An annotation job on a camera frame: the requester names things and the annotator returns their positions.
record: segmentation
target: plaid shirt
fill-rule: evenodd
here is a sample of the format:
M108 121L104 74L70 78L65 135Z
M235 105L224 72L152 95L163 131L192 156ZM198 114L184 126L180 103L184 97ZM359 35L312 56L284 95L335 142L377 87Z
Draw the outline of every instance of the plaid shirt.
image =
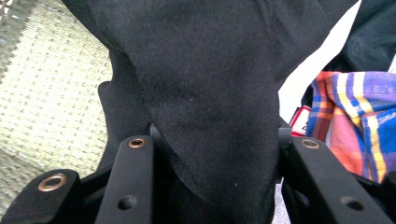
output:
M357 175L381 182L396 170L395 74L322 72L312 87L308 136Z

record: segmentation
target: brass grommet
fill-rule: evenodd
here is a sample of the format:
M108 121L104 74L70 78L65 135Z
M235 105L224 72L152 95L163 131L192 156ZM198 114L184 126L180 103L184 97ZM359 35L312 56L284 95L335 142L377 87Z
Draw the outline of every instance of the brass grommet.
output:
M60 188L61 186L63 186L66 183L66 179L67 178L66 178L66 176L64 174L52 175L52 176L47 177L44 180L42 180L40 182L40 184L38 185L38 189L40 191L43 191L43 192L56 190L56 189ZM59 180L59 182L57 182L54 185L49 185L48 183L51 180Z
M301 143L303 144L303 146L313 148L313 149L317 149L320 147L320 145L317 142L310 140L310 139L303 139L301 141Z
M132 148L143 147L146 145L147 142L148 140L144 138L134 138L131 141L129 141L128 147L132 147Z

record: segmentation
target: hole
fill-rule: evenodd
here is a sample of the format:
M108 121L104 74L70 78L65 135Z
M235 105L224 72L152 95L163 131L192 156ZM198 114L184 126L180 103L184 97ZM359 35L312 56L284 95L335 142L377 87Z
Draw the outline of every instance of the hole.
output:
M56 190L66 184L66 179L64 174L51 175L40 182L38 190L43 192Z
M136 138L129 141L129 147L143 147L147 143L147 140L144 138Z
M132 141L132 145L135 145L135 146L139 146L139 145L142 145L142 144L143 144L143 141L140 140L140 139Z
M137 205L137 199L135 196L128 195L119 201L118 207L120 210L125 211L133 208Z
M55 185L61 183L61 180L62 180L62 179L59 178L59 177L53 178L53 179L47 181L46 186L48 186L48 187L53 187L53 186L55 186Z
M309 139L303 139L302 144L305 147L309 148L319 148L319 144L315 141L309 140Z
M341 197L341 203L356 211L361 211L364 208L358 200L350 196Z

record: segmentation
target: white surface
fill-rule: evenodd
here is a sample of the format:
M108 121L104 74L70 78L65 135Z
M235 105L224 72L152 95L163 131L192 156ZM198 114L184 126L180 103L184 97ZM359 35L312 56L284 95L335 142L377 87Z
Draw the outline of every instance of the white surface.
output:
M279 90L280 117L289 122L296 107L301 105L306 88L323 67L343 48L361 5L361 0L350 8L330 31L322 46L305 59L286 79Z

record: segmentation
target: black jacket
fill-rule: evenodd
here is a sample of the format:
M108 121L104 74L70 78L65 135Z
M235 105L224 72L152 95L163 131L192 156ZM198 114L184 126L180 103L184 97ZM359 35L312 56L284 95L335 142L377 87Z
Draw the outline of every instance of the black jacket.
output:
M110 50L101 166L152 121L179 178L161 223L270 220L277 91L356 2L64 0Z

